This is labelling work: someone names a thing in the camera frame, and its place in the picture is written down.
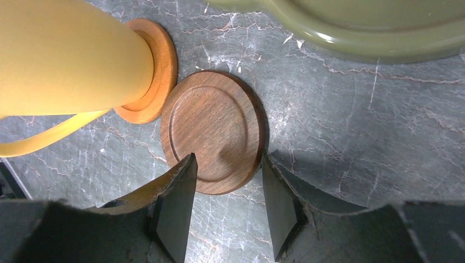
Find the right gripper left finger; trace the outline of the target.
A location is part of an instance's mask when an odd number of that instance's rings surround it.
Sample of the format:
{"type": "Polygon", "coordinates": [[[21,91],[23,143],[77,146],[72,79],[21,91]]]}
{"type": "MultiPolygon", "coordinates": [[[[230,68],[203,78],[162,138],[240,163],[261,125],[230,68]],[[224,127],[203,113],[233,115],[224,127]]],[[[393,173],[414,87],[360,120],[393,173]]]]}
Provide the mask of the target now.
{"type": "Polygon", "coordinates": [[[1,262],[183,262],[197,161],[102,207],[56,201],[1,201],[1,262]]]}

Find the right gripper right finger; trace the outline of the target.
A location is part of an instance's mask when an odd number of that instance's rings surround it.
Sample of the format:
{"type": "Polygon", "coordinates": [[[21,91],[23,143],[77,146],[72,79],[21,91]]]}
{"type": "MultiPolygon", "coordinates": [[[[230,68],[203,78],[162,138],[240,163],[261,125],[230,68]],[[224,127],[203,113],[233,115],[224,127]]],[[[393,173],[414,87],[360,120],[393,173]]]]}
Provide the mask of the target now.
{"type": "Polygon", "coordinates": [[[276,262],[464,262],[464,201],[369,209],[319,190],[269,154],[262,173],[276,262]]]}

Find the dark brown round coaster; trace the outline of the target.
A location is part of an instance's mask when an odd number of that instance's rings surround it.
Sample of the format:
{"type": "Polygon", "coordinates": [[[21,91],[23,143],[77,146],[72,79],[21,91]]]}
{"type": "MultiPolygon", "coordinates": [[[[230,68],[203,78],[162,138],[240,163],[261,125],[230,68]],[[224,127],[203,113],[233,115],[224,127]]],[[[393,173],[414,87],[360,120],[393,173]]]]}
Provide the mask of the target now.
{"type": "Polygon", "coordinates": [[[204,70],[174,87],[161,114],[160,132],[170,166],[194,153],[197,191],[224,195],[254,176],[266,146],[266,114],[246,82],[204,70]]]}

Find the light brown round coaster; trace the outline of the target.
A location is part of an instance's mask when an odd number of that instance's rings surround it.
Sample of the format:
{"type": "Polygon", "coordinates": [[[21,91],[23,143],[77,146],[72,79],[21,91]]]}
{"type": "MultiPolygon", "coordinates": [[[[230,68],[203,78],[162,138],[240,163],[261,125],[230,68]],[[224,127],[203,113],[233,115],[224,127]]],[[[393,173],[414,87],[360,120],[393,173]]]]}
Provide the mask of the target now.
{"type": "Polygon", "coordinates": [[[133,19],[126,23],[149,46],[154,61],[154,74],[147,92],[135,102],[115,107],[125,121],[145,124],[158,118],[178,79],[178,57],[168,32],[149,19],[133,19]]]}

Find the yellow ceramic mug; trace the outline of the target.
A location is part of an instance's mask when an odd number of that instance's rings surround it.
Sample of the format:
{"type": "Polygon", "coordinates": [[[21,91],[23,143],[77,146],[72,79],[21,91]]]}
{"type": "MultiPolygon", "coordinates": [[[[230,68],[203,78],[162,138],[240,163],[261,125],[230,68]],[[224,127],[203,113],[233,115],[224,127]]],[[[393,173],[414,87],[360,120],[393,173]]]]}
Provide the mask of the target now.
{"type": "Polygon", "coordinates": [[[2,157],[42,149],[148,91],[154,59],[127,25],[85,1],[1,1],[1,117],[69,115],[2,157]]]}

